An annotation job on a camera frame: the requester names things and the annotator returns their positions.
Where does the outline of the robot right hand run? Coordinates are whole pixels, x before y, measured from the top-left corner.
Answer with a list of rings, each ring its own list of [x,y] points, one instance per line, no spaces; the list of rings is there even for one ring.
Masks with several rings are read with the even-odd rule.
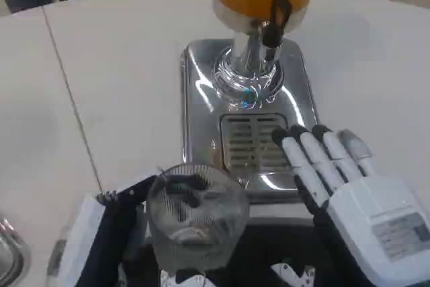
[[[429,285],[429,213],[404,179],[376,169],[360,137],[317,124],[271,139],[329,254],[330,286]]]

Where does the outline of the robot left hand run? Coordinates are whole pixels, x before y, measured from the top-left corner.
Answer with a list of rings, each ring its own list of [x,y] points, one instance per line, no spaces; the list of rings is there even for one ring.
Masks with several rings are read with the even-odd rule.
[[[153,184],[193,207],[196,192],[207,190],[198,174],[156,174],[120,191],[89,194],[80,205],[64,239],[57,241],[48,262],[47,286],[120,286],[120,265],[138,221],[138,209]]]

